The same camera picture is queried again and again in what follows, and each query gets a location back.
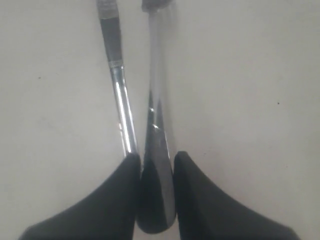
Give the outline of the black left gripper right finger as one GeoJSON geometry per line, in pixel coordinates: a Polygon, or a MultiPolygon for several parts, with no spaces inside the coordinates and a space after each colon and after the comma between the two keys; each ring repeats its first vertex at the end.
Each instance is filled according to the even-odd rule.
{"type": "Polygon", "coordinates": [[[175,206],[182,240],[298,240],[288,226],[244,206],[213,183],[189,154],[174,158],[175,206]]]}

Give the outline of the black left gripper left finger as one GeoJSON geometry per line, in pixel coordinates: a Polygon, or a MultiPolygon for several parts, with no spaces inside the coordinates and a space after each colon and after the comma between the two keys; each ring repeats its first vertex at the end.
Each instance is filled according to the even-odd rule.
{"type": "Polygon", "coordinates": [[[131,240],[141,162],[130,153],[114,173],[77,204],[27,228],[22,240],[131,240]]]}

